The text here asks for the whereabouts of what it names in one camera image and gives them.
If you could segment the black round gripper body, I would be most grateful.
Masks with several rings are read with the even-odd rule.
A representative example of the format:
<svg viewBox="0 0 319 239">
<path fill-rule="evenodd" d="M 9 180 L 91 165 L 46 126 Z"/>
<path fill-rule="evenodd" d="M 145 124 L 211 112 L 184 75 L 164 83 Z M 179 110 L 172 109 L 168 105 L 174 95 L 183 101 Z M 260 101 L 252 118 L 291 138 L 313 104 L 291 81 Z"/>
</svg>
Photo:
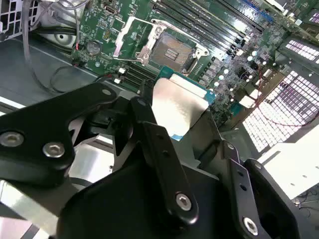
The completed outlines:
<svg viewBox="0 0 319 239">
<path fill-rule="evenodd" d="M 185 166 L 199 207 L 197 222 L 167 218 L 147 166 L 134 162 L 74 195 L 57 226 L 60 239 L 237 239 L 229 200 L 216 177 Z"/>
</svg>

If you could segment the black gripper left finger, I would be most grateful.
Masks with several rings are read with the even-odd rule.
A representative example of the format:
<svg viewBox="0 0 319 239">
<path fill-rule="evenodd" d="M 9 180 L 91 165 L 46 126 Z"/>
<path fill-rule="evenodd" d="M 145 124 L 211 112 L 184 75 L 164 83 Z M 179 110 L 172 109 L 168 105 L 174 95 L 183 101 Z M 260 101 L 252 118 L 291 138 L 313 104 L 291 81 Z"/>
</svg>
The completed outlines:
<svg viewBox="0 0 319 239">
<path fill-rule="evenodd" d="M 174 225 L 196 223 L 199 209 L 167 130 L 141 97 L 128 100 L 94 83 L 0 119 L 0 176 L 56 187 L 67 178 L 75 147 L 101 130 L 113 136 L 114 172 L 142 161 Z"/>
</svg>

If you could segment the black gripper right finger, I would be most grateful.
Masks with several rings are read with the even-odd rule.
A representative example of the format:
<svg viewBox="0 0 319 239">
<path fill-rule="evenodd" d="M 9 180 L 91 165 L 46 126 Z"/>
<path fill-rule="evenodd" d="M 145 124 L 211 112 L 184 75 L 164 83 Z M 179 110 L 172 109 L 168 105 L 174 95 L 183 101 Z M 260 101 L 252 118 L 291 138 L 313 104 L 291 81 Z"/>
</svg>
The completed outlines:
<svg viewBox="0 0 319 239">
<path fill-rule="evenodd" d="M 206 110 L 199 118 L 199 168 L 221 184 L 217 222 L 226 239 L 297 239 L 298 210 L 265 167 L 241 161 Z"/>
</svg>

